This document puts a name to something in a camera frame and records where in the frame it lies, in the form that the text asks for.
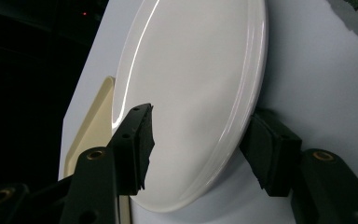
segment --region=white plate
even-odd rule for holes
[[[201,196],[241,140],[267,45],[264,0],[144,0],[117,70],[113,129],[151,103],[156,145],[143,208],[170,212]]]

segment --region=dark background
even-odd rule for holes
[[[0,184],[57,181],[62,120],[106,4],[0,0]]]

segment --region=white backdrop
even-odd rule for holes
[[[111,0],[63,124],[66,153],[106,76],[115,76],[141,0]],[[258,105],[303,139],[343,158],[358,175],[358,35],[325,0],[268,1],[269,44]],[[288,198],[269,198],[239,151],[214,186],[191,205],[155,214],[134,205],[135,224],[295,223]]]

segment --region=black mount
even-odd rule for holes
[[[240,149],[268,196],[293,190],[296,223],[358,223],[356,175],[332,152],[301,152],[301,142],[270,111],[257,109]]]
[[[120,223],[119,195],[145,187],[154,146],[150,104],[134,107],[107,147],[83,152],[73,175],[30,194],[23,184],[0,186],[0,224]],[[267,110],[257,109],[240,144],[271,197],[293,191],[296,223],[358,223],[358,178],[338,155],[301,152],[302,140]]]
[[[145,187],[152,108],[130,110],[107,147],[84,151],[75,173],[58,183],[32,194],[23,184],[0,186],[0,224],[121,223],[119,195]]]

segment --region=clamp jaw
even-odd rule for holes
[[[270,111],[257,109],[240,149],[268,196],[293,190],[296,223],[358,223],[356,175],[332,152],[301,152],[301,142]]]

